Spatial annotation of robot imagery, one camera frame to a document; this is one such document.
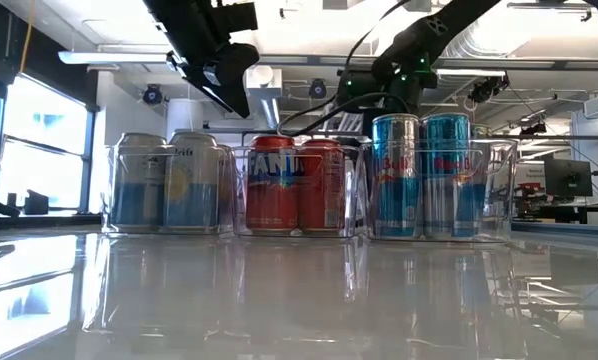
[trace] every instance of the clear plastic bin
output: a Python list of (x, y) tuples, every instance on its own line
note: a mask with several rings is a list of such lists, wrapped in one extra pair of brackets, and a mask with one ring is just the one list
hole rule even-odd
[(103, 232), (232, 230), (235, 162), (226, 147), (113, 146), (108, 160)]
[(349, 238), (357, 221), (357, 159), (348, 146), (233, 148), (234, 233)]
[(508, 140), (364, 145), (368, 237), (508, 241), (516, 149)]

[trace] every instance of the blue can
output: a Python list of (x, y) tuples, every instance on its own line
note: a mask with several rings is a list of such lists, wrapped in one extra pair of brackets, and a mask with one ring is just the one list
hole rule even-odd
[(110, 225), (118, 231), (154, 231), (162, 222), (166, 140), (125, 133), (115, 147)]
[(416, 154), (419, 118), (409, 114), (380, 116), (372, 122), (372, 132), (374, 236), (417, 239), (422, 222), (420, 160)]
[(218, 229), (218, 183), (225, 151), (211, 135), (175, 130), (174, 156), (166, 163), (164, 226), (173, 232)]
[(470, 121), (465, 114), (424, 119), (424, 235), (429, 240), (466, 240), (475, 232), (470, 164)]

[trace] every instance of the soda can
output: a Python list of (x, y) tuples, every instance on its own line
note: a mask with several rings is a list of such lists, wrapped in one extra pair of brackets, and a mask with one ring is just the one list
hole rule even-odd
[(345, 226), (344, 152), (337, 140), (303, 144), (304, 181), (299, 186), (299, 227), (304, 233), (337, 232)]
[(424, 235), (455, 241), (475, 235), (470, 122), (464, 114), (424, 119)]
[(289, 234), (297, 228), (297, 196), (303, 164), (294, 140), (260, 136), (248, 153), (246, 227), (254, 233)]
[(166, 164), (164, 226), (171, 231), (217, 230), (221, 150), (211, 135), (175, 130)]
[(490, 165), (492, 146), (485, 140), (490, 137), (491, 129), (487, 125), (470, 125), (470, 138), (476, 140), (470, 144), (470, 164), (475, 167), (472, 186), (475, 196), (474, 218), (475, 231), (479, 232), (480, 223), (485, 211), (486, 186), (488, 184), (488, 167)]
[(416, 154), (419, 118), (380, 116), (372, 122), (373, 170), (371, 214), (380, 238), (421, 236), (420, 160)]
[(233, 218), (233, 197), (235, 191), (235, 169), (237, 167), (234, 153), (230, 146), (218, 145), (223, 150), (219, 161), (220, 181), (219, 181), (219, 224), (229, 229), (232, 227)]
[(110, 225), (119, 231), (156, 230), (162, 222), (166, 140), (124, 133), (114, 155)]

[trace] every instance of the computer monitor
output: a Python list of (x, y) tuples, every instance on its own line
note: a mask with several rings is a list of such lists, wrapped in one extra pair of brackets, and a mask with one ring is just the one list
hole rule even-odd
[(544, 161), (546, 194), (556, 196), (592, 196), (590, 163), (587, 161)]

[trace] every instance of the can lid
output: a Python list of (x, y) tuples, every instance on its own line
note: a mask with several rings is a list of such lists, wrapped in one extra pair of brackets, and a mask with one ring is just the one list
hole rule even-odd
[(172, 139), (170, 139), (170, 144), (173, 144), (175, 141), (179, 141), (180, 139), (189, 139), (189, 140), (202, 140), (204, 142), (212, 143), (213, 145), (217, 145), (217, 140), (214, 136), (210, 134), (204, 134), (200, 132), (194, 132), (190, 129), (176, 129), (172, 134)]
[(421, 119), (422, 121), (438, 121), (438, 120), (446, 120), (449, 116), (458, 116), (461, 118), (468, 119), (468, 115), (462, 113), (443, 113), (443, 114), (434, 114), (430, 116), (426, 116), (425, 118)]
[(289, 136), (262, 134), (250, 142), (254, 146), (293, 146), (295, 140)]
[(303, 145), (339, 146), (341, 143), (335, 139), (310, 139), (305, 141)]
[(374, 118), (374, 120), (372, 120), (372, 123), (374, 124), (374, 123), (378, 123), (378, 122), (382, 122), (382, 121), (395, 120), (395, 119), (419, 121), (419, 117), (416, 115), (406, 114), (406, 113), (395, 113), (395, 114), (386, 114), (386, 115), (378, 116), (378, 117)]
[(166, 139), (159, 135), (152, 135), (140, 132), (125, 132), (117, 146), (159, 146), (166, 145)]

